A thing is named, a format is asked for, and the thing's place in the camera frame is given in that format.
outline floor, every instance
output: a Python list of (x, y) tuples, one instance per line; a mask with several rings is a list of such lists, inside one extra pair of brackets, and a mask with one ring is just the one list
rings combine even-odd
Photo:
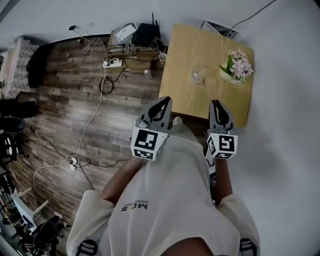
[[(26, 121), (29, 127), (38, 129), (35, 133), (29, 128), (24, 130), (24, 136), (29, 139), (24, 146), (29, 158), (20, 157), (11, 163), (10, 169), (20, 191), (32, 187), (30, 196), (24, 198), (30, 208), (35, 210), (46, 199), (49, 200), (39, 222), (57, 211), (72, 225), (83, 193), (91, 189), (81, 169), (72, 171), (66, 161), (61, 166), (39, 169), (34, 177), (39, 167), (60, 165), (64, 160), (40, 136), (50, 140), (64, 156), (76, 153), (85, 126), (100, 102), (104, 47), (98, 40), (90, 45), (86, 54), (83, 53), (84, 47), (76, 40), (53, 45), (41, 85), (19, 95), (21, 102), (36, 99), (39, 113)], [(82, 165), (88, 163), (87, 158), (94, 164), (109, 166), (130, 157), (130, 137), (136, 118), (146, 103), (158, 98), (163, 66), (156, 66), (151, 79), (146, 79), (143, 74), (124, 72), (115, 83), (113, 93), (103, 97), (80, 147), (78, 156)], [(115, 79), (118, 73), (108, 75)], [(208, 121), (184, 119), (203, 142)], [(119, 162), (110, 168), (89, 165), (83, 169), (94, 189), (99, 191), (121, 164)], [(57, 249), (60, 255), (66, 254), (69, 232), (70, 229), (66, 228), (64, 238), (59, 239)]]

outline shoe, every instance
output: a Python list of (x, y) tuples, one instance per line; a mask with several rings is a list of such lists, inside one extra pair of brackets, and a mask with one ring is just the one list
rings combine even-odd
[(58, 213), (58, 212), (54, 212), (54, 215), (55, 216), (58, 216), (59, 217), (59, 219), (63, 219), (64, 217), (60, 214), (60, 213)]
[(184, 124), (184, 122), (182, 121), (182, 118), (180, 116), (176, 116), (173, 119), (172, 126), (183, 125), (183, 124)]

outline flower vase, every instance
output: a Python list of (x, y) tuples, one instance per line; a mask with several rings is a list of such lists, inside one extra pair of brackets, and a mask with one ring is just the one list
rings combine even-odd
[[(228, 66), (228, 63), (227, 63), (227, 62), (224, 62), (224, 63), (221, 65), (221, 67), (223, 67), (223, 68), (225, 68), (225, 69), (227, 68), (227, 66)], [(221, 68), (219, 68), (219, 69), (220, 69), (220, 77), (221, 77), (222, 79), (226, 80), (227, 82), (230, 82), (231, 80), (234, 79), (231, 75), (229, 75), (228, 73), (224, 72)]]

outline wooden table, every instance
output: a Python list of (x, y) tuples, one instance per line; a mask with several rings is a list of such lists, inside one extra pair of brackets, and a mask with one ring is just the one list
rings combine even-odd
[[(211, 31), (175, 24), (159, 97), (172, 98), (173, 112), (208, 119), (210, 93), (213, 99), (222, 101), (231, 110), (237, 127), (246, 126), (252, 76), (237, 85), (223, 80), (219, 75), (219, 66), (227, 60), (228, 50), (237, 49), (245, 52), (253, 65), (254, 52), (251, 48)], [(210, 67), (205, 86), (193, 83), (192, 70), (197, 65)]]

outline small bottle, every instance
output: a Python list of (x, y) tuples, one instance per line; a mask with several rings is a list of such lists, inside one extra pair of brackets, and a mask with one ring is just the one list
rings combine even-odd
[(144, 76), (145, 76), (145, 78), (147, 78), (147, 79), (150, 79), (150, 78), (152, 77), (151, 72), (150, 72), (149, 69), (146, 69), (146, 70), (144, 71)]

